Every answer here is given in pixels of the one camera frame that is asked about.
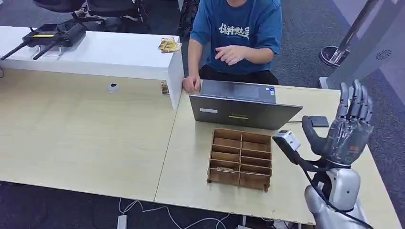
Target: white power cable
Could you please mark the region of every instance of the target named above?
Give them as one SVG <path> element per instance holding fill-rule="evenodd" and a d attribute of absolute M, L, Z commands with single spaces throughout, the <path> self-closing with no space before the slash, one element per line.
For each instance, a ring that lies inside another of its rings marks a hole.
<path fill-rule="evenodd" d="M 221 224 L 221 225 L 224 227 L 224 229 L 226 229 L 226 226 L 225 226 L 225 224 L 224 224 L 222 221 L 223 221 L 224 219 L 228 218 L 228 216 L 230 215 L 230 214 L 228 213 L 228 215 L 226 215 L 226 216 L 223 217 L 222 219 L 204 218 L 204 219 L 201 219 L 201 220 L 199 220 L 199 221 L 197 221 L 197 222 L 195 222 L 195 223 L 190 224 L 189 226 L 187 226 L 187 227 L 185 227 L 185 228 L 182 228 L 182 227 L 180 227 L 180 226 L 176 223 L 176 221 L 174 221 L 173 217 L 171 216 L 170 210 L 169 210 L 169 208 L 168 208 L 167 206 L 162 206 L 162 207 L 155 208 L 155 209 L 144 210 L 142 203 L 141 203 L 138 199 L 136 199 L 136 200 L 134 200 L 132 203 L 130 203 L 130 204 L 122 211 L 122 210 L 121 210 L 121 200 L 122 200 L 122 198 L 119 199 L 118 210 L 119 210 L 119 212 L 121 212 L 122 215 L 124 215 L 126 212 L 128 212 L 129 210 L 131 210 L 131 208 L 132 208 L 135 204 L 137 204 L 137 203 L 139 203 L 142 213 L 143 213 L 143 212 L 148 212 L 148 211 L 156 211 L 156 210 L 165 208 L 165 209 L 167 210 L 167 213 L 169 214 L 170 219 L 173 221 L 173 223 L 174 223 L 179 229 L 188 229 L 188 228 L 190 228 L 190 227 L 196 225 L 197 223 L 202 222 L 202 221 L 205 221 L 205 220 L 215 220 L 215 221 L 217 221 L 216 226 L 215 226 L 216 229 L 218 229 L 218 225 L 219 225 L 219 224 Z"/>

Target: yellow sticker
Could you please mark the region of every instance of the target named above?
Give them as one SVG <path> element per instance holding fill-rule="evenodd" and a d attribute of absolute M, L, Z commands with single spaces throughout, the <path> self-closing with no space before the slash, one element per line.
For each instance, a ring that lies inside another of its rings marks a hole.
<path fill-rule="evenodd" d="M 54 35 L 53 34 L 37 34 L 37 35 L 34 35 L 33 37 L 53 37 Z"/>
<path fill-rule="evenodd" d="M 240 116 L 234 116 L 234 115 L 230 115 L 230 118 L 240 118 L 240 119 L 249 119 L 248 117 L 240 117 Z"/>

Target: wooden divider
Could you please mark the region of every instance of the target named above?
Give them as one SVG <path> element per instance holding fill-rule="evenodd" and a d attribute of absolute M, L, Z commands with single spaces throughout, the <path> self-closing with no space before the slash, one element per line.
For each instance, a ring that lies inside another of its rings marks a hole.
<path fill-rule="evenodd" d="M 271 136 L 215 129 L 207 182 L 264 189 L 271 177 Z"/>

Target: black pants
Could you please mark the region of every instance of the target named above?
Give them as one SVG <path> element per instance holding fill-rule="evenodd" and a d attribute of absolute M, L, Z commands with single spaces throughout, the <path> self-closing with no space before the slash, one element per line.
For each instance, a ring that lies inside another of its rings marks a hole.
<path fill-rule="evenodd" d="M 217 80 L 217 81 L 232 81 L 240 83 L 260 83 L 278 85 L 278 79 L 269 70 L 249 73 L 247 75 L 220 73 L 215 69 L 204 65 L 199 70 L 201 79 Z"/>

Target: light wood desk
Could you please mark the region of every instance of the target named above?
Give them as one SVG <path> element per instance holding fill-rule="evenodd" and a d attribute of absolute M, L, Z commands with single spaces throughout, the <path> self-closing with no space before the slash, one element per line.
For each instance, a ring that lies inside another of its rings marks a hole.
<path fill-rule="evenodd" d="M 163 204 L 314 223 L 298 166 L 273 145 L 267 193 L 207 184 L 213 129 L 268 130 L 195 122 L 183 93 L 177 110 L 162 96 L 160 80 L 6 69 L 0 78 L 0 180 Z M 119 90 L 108 93 L 117 83 Z M 293 118 L 333 120 L 338 91 L 276 87 L 277 102 L 303 105 Z M 322 99 L 322 106 L 310 104 Z M 300 124 L 286 124 L 316 159 Z M 325 135 L 326 129 L 319 129 Z M 399 228 L 394 208 L 370 151 L 354 164 L 362 177 L 360 198 L 376 229 Z"/>
<path fill-rule="evenodd" d="M 283 86 L 276 87 L 276 94 L 278 103 L 304 107 L 293 120 L 300 120 L 303 115 L 322 115 L 326 116 L 330 123 L 334 119 L 340 95 L 339 91 Z M 315 105 L 314 101 L 319 100 L 323 103 Z M 183 93 L 163 165 L 156 202 L 304 224 L 315 223 L 304 199 L 308 180 L 301 168 L 290 163 L 274 142 L 273 175 L 267 193 L 244 187 L 206 183 L 211 138 L 216 127 L 272 134 L 267 130 L 195 122 L 189 97 Z M 281 129 L 292 130 L 300 140 L 302 146 L 298 151 L 303 158 L 317 159 L 310 150 L 300 123 L 286 124 Z M 319 128 L 317 131 L 319 135 L 325 136 L 328 130 Z M 400 228 L 368 148 L 353 167 L 362 177 L 360 200 L 371 225 L 376 229 Z"/>
<path fill-rule="evenodd" d="M 176 115 L 160 80 L 5 74 L 0 180 L 154 200 Z"/>

